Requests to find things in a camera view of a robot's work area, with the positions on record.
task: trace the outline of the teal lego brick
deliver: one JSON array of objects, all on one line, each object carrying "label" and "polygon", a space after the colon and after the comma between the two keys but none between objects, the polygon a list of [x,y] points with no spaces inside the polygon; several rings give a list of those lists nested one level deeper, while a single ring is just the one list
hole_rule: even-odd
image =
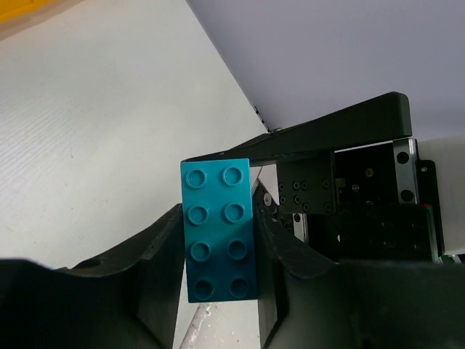
[{"label": "teal lego brick", "polygon": [[189,302],[257,297],[248,159],[181,163]]}]

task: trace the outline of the screw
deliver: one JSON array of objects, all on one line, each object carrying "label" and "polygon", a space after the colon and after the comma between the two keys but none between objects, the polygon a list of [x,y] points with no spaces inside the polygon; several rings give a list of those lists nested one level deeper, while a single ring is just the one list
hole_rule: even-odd
[{"label": "screw", "polygon": [[366,212],[366,215],[372,220],[377,220],[379,218],[379,214],[375,209],[370,209],[370,211]]},{"label": "screw", "polygon": [[265,205],[265,206],[267,206],[267,207],[270,207],[270,206],[271,206],[272,199],[271,199],[270,193],[265,193],[265,194],[263,195],[263,202],[264,202],[264,205]]},{"label": "screw", "polygon": [[331,184],[329,183],[329,180],[322,180],[321,181],[321,186],[323,187],[323,189],[329,189]]},{"label": "screw", "polygon": [[394,249],[396,243],[393,238],[387,238],[386,240],[384,240],[383,245],[385,245],[385,247],[387,247],[388,249]]},{"label": "screw", "polygon": [[304,210],[304,212],[310,212],[310,204],[308,202],[304,202],[304,204],[302,205],[302,209]]},{"label": "screw", "polygon": [[400,198],[405,202],[410,202],[413,200],[413,193],[409,190],[402,190]]},{"label": "screw", "polygon": [[421,223],[413,222],[413,223],[412,223],[412,229],[413,229],[414,231],[420,231],[420,230],[423,230],[423,229],[424,229],[424,226],[423,226]]},{"label": "screw", "polygon": [[331,202],[325,202],[324,208],[325,208],[325,211],[327,212],[333,211],[333,205],[331,205]]},{"label": "screw", "polygon": [[349,217],[350,216],[350,212],[348,209],[342,209],[341,210],[341,216],[342,217]]},{"label": "screw", "polygon": [[372,246],[379,246],[379,245],[381,245],[381,240],[380,240],[379,237],[370,238],[370,244]]},{"label": "screw", "polygon": [[393,229],[394,228],[394,223],[391,222],[391,221],[386,221],[386,222],[381,223],[381,226],[384,229]]},{"label": "screw", "polygon": [[398,155],[397,155],[397,162],[399,164],[407,164],[409,158],[410,158],[410,156],[405,151],[402,151],[402,152],[398,153]]},{"label": "screw", "polygon": [[368,178],[371,178],[374,175],[373,169],[366,169],[365,170],[365,176]]},{"label": "screw", "polygon": [[413,247],[418,251],[418,252],[425,252],[428,247],[423,241],[416,242]]}]

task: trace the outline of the black plastic part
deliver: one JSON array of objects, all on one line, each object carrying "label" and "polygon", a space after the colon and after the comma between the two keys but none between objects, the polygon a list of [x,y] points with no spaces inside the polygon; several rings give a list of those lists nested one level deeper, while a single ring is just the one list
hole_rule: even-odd
[{"label": "black plastic part", "polygon": [[71,270],[2,260],[0,348],[171,348],[183,267],[181,205]]},{"label": "black plastic part", "polygon": [[309,245],[335,261],[431,261],[428,215],[417,205],[341,206],[337,215],[308,219]]},{"label": "black plastic part", "polygon": [[283,213],[335,212],[336,194],[332,185],[334,153],[321,153],[301,161],[284,162],[276,166],[276,172],[279,183],[283,184],[280,196],[286,199],[286,203],[280,207]]},{"label": "black plastic part", "polygon": [[336,178],[340,204],[397,204],[397,180],[392,143],[336,153]]},{"label": "black plastic part", "polygon": [[419,160],[416,164],[420,202],[432,210],[438,257],[445,252],[442,234],[441,206],[437,187],[436,164],[431,160]]},{"label": "black plastic part", "polygon": [[465,265],[332,262],[254,195],[259,328],[269,349],[465,346]]},{"label": "black plastic part", "polygon": [[229,151],[186,161],[248,158],[251,166],[257,167],[411,135],[408,98],[390,92],[295,127],[260,135]]}]

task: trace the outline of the yellow object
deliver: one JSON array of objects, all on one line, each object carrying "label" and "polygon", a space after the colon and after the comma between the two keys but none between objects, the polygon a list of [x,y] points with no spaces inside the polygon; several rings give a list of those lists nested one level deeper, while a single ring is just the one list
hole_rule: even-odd
[{"label": "yellow object", "polygon": [[0,22],[34,11],[54,0],[0,0]]}]

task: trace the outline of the lego stud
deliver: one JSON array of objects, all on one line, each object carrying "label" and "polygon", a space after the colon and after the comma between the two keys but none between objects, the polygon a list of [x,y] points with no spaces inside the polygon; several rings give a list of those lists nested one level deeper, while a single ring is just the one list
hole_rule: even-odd
[{"label": "lego stud", "polygon": [[223,182],[233,187],[240,184],[244,179],[244,173],[237,167],[228,167],[223,171]]},{"label": "lego stud", "polygon": [[202,225],[209,218],[209,211],[204,206],[192,206],[187,211],[187,218],[194,225]]},{"label": "lego stud", "polygon": [[243,260],[247,256],[247,245],[243,240],[233,240],[227,247],[227,253],[233,260]]},{"label": "lego stud", "polygon": [[243,299],[247,296],[248,291],[250,290],[250,283],[246,278],[235,278],[231,282],[230,292],[233,297],[238,299]]},{"label": "lego stud", "polygon": [[207,300],[213,294],[213,285],[207,280],[200,280],[194,286],[194,295],[199,300]]},{"label": "lego stud", "polygon": [[211,254],[210,246],[203,241],[197,241],[190,247],[190,256],[199,263],[209,260]]},{"label": "lego stud", "polygon": [[201,169],[194,169],[186,174],[186,183],[192,189],[202,188],[206,183],[206,173]]},{"label": "lego stud", "polygon": [[225,218],[230,223],[237,223],[244,217],[246,208],[241,204],[228,204],[225,207]]}]

